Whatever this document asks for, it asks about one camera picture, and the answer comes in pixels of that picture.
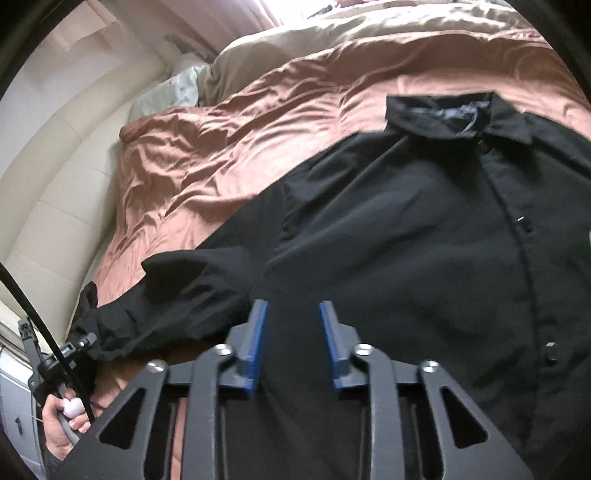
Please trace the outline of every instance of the cabinet handle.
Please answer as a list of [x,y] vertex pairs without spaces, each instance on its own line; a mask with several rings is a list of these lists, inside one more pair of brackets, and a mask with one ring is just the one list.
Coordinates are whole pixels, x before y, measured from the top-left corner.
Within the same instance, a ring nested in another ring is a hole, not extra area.
[[17,417],[14,420],[14,422],[17,424],[19,435],[22,437],[22,423],[21,423],[21,419],[19,417]]

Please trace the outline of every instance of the beige blanket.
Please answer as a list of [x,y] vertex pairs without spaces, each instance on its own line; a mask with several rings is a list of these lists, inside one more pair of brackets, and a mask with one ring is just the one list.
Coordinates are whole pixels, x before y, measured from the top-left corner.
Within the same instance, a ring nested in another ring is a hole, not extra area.
[[[385,125],[387,95],[495,90],[515,107],[591,139],[591,108],[533,30],[398,34],[289,62],[212,108],[180,108],[121,131],[117,224],[96,275],[99,303],[143,276],[155,253],[192,249],[296,165],[358,130]],[[163,354],[194,358],[208,345]],[[147,359],[105,365],[93,400],[106,407]],[[180,477],[184,403],[175,435]]]
[[531,26],[515,10],[484,1],[389,0],[337,9],[232,42],[200,72],[199,105],[216,105],[290,60],[351,40],[450,30],[494,34],[523,28]]

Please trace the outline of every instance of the shirt button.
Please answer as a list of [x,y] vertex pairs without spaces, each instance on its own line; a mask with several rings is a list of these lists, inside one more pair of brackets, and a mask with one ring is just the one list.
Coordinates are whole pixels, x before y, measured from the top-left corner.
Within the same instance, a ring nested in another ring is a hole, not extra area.
[[534,227],[532,226],[530,220],[526,217],[519,217],[517,219],[517,225],[519,225],[519,227],[521,227],[527,234],[534,233]]
[[548,342],[545,347],[546,361],[549,365],[558,363],[558,344],[556,342]]
[[488,146],[488,144],[483,139],[480,139],[478,141],[478,145],[476,146],[476,149],[478,150],[478,153],[480,153],[482,155],[486,155],[488,152],[491,151],[491,148]]

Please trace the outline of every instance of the white trigger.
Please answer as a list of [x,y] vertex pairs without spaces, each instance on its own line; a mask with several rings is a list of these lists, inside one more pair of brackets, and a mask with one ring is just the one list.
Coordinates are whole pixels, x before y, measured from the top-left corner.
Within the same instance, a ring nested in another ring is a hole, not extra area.
[[69,419],[73,419],[78,415],[82,415],[84,413],[84,405],[82,404],[82,400],[78,397],[72,398],[68,400],[64,398],[64,415]]

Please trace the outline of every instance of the shirt sleeve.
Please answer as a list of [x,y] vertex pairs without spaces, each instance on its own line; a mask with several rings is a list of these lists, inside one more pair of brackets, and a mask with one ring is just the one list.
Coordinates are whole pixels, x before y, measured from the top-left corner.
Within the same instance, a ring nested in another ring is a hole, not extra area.
[[112,303],[96,308],[96,286],[87,287],[69,339],[96,333],[98,342],[89,355],[103,362],[198,341],[245,322],[248,292],[277,243],[283,217],[279,181],[197,249],[145,260],[145,277]]
[[53,454],[45,449],[45,477],[47,480],[58,480],[56,470],[60,466],[61,460],[53,456]]

